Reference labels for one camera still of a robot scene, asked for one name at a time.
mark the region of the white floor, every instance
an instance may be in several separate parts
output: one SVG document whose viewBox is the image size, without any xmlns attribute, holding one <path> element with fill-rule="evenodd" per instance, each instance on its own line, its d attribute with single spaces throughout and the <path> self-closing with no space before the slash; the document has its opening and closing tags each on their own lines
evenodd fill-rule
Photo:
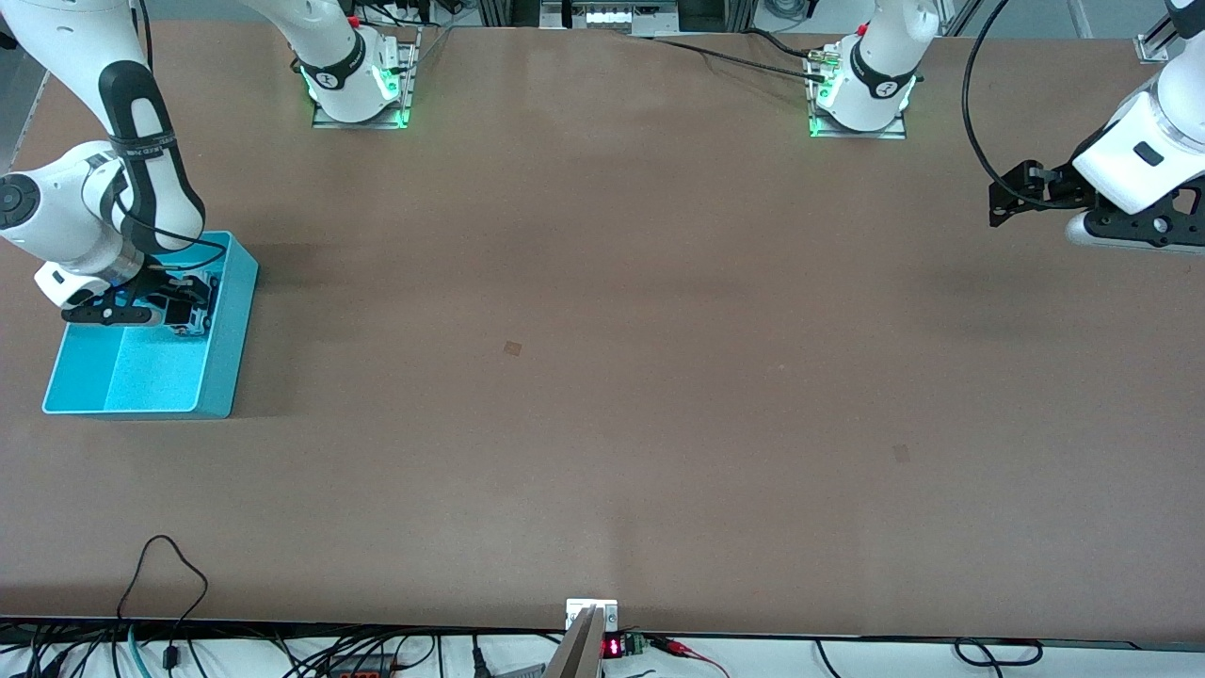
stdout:
<svg viewBox="0 0 1205 678">
<path fill-rule="evenodd" d="M 816 652 L 816 644 L 798 639 L 701 639 L 687 638 L 694 650 L 723 665 L 731 678 L 831 678 Z M 182 664 L 175 678 L 200 678 L 188 654 L 181 647 Z M 305 656 L 324 648 L 318 641 L 290 641 L 295 655 Z M 119 666 L 127 678 L 136 678 L 128 648 L 119 644 Z M 153 678 L 165 677 L 159 668 L 164 643 L 153 642 L 143 648 L 142 656 Z M 392 653 L 395 644 L 386 650 Z M 402 647 L 402 662 L 417 661 L 431 647 L 425 637 L 415 637 Z M 825 650 L 842 678 L 994 678 L 991 668 L 976 668 L 959 662 L 948 644 L 876 643 L 825 641 Z M 556 645 L 537 636 L 482 636 L 481 648 L 490 671 L 500 676 L 509 671 L 545 664 Z M 112 678 L 108 648 L 96 652 L 83 672 L 83 678 Z M 266 641 L 198 641 L 198 655 L 210 678 L 276 678 L 289 670 L 286 656 Z M 998 648 L 998 659 L 1017 659 L 1025 652 Z M 471 678 L 471 642 L 466 636 L 445 637 L 442 641 L 445 678 Z M 23 676 L 28 650 L 0 655 L 0 676 Z M 66 671 L 76 662 L 69 660 Z M 709 665 L 676 659 L 657 650 L 604 662 L 610 678 L 628 678 L 652 670 L 649 678 L 723 678 Z M 408 678 L 440 678 L 437 655 L 404 672 Z M 1005 678 L 1188 678 L 1205 674 L 1205 653 L 1141 652 L 1133 649 L 1047 648 L 1038 665 L 1025 668 L 1005 668 Z"/>
</svg>

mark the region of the brown table surface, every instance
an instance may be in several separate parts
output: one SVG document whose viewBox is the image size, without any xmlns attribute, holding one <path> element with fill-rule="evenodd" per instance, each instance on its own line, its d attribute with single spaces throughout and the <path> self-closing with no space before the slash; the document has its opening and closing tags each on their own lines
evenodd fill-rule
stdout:
<svg viewBox="0 0 1205 678">
<path fill-rule="evenodd" d="M 0 248 L 0 612 L 110 613 L 167 532 L 201 617 L 1205 638 L 1205 263 L 988 228 L 968 41 L 875 142 L 605 31 L 454 33 L 392 134 L 308 129 L 269 25 L 155 37 L 208 225 L 263 265 L 235 415 L 42 415 L 61 324 Z M 1150 72 L 991 43 L 984 146 L 1063 161 Z M 18 166 L 99 130 L 53 84 Z M 195 595 L 166 549 L 146 577 L 131 614 Z"/>
</svg>

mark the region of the metal mounting plate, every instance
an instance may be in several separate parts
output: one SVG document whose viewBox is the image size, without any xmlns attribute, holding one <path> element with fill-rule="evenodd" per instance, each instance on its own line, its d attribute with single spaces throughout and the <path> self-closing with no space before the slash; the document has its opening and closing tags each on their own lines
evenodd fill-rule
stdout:
<svg viewBox="0 0 1205 678">
<path fill-rule="evenodd" d="M 410 125 L 410 108 L 415 102 L 415 76 L 417 75 L 422 30 L 419 29 L 415 42 L 399 42 L 393 36 L 387 37 L 387 40 L 396 45 L 396 51 L 387 51 L 389 57 L 386 59 L 384 66 L 401 69 L 399 75 L 386 78 L 387 84 L 395 87 L 400 93 L 398 99 L 376 116 L 358 123 L 339 122 L 316 104 L 312 119 L 315 129 L 406 129 Z"/>
<path fill-rule="evenodd" d="M 824 49 L 835 49 L 835 45 L 827 45 Z M 818 66 L 807 59 L 803 59 L 803 63 L 805 72 L 819 73 L 825 77 L 830 76 L 830 72 L 825 72 L 823 66 Z M 822 87 L 825 87 L 825 84 L 807 81 L 807 129 L 811 136 L 821 138 L 907 138 L 904 111 L 900 111 L 890 124 L 876 131 L 856 131 L 836 122 L 828 111 L 816 105 L 816 99 L 819 98 Z"/>
<path fill-rule="evenodd" d="M 574 625 L 577 614 L 586 607 L 601 607 L 606 612 L 606 630 L 619 630 L 619 603 L 602 599 L 569 599 L 565 601 L 565 629 Z"/>
</svg>

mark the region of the blue storage bin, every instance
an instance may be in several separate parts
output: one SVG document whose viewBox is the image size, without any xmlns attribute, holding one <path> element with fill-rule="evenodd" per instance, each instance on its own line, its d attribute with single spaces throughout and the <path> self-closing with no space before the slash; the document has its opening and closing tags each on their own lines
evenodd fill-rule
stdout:
<svg viewBox="0 0 1205 678">
<path fill-rule="evenodd" d="M 210 330 L 186 337 L 161 325 L 67 324 L 42 412 L 134 420 L 230 415 L 259 264 L 229 231 L 201 238 L 227 246 L 202 269 L 218 276 Z M 211 255 L 194 244 L 158 258 L 187 265 Z"/>
</svg>

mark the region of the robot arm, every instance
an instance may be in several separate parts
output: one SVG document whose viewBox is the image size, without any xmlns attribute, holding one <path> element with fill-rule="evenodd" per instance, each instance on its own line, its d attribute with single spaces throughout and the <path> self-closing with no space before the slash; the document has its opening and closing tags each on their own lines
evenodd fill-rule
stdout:
<svg viewBox="0 0 1205 678">
<path fill-rule="evenodd" d="M 825 52 L 837 54 L 816 105 L 856 131 L 883 129 L 907 105 L 916 69 L 937 35 L 933 0 L 877 0 L 875 14 L 858 33 Z"/>
<path fill-rule="evenodd" d="M 187 247 L 204 229 L 205 206 L 188 183 L 167 107 L 147 69 L 129 5 L 124 0 L 0 0 L 0 12 L 30 55 L 66 84 L 108 132 L 122 171 L 113 167 L 106 188 L 117 199 L 106 205 L 93 200 L 89 211 L 142 252 Z M 39 172 L 24 176 L 42 183 Z M 53 182 L 39 185 L 43 189 L 49 193 L 40 199 L 43 206 L 57 201 Z M 54 232 L 63 219 L 40 223 L 49 213 L 35 210 L 22 224 L 24 230 L 63 240 Z M 24 243 L 36 247 L 35 238 L 30 234 Z"/>
<path fill-rule="evenodd" d="M 148 290 L 166 283 L 161 271 L 147 271 L 148 263 L 189 246 L 204 229 L 205 206 L 188 183 L 129 5 L 0 0 L 0 12 L 25 49 L 108 132 L 108 141 L 0 177 L 0 235 L 47 261 L 35 281 L 65 313 L 140 276 Z M 142 323 L 154 316 L 105 317 Z"/>
<path fill-rule="evenodd" d="M 330 0 L 243 1 L 286 35 L 330 117 L 365 120 L 399 98 L 389 87 L 395 39 L 353 28 Z M 158 322 L 164 313 L 137 307 L 142 299 L 169 318 L 190 317 L 189 307 L 207 302 L 207 276 L 171 276 L 154 254 L 196 242 L 205 206 L 188 183 L 128 0 L 0 0 L 0 16 L 108 132 L 47 166 L 0 177 L 0 236 L 46 261 L 35 281 L 71 322 Z"/>
<path fill-rule="evenodd" d="M 1185 51 L 1122 101 L 1069 163 L 1047 171 L 1025 160 L 1004 176 L 1031 200 L 1086 207 L 1066 228 L 1075 243 L 1205 253 L 1197 213 L 1205 189 L 1205 0 L 1165 2 Z M 993 226 L 1051 208 L 998 184 L 989 190 Z M 1177 200 L 1186 193 L 1193 199 Z"/>
<path fill-rule="evenodd" d="M 364 122 L 398 100 L 398 40 L 352 28 L 334 0 L 240 0 L 284 34 L 310 95 L 331 118 Z"/>
</svg>

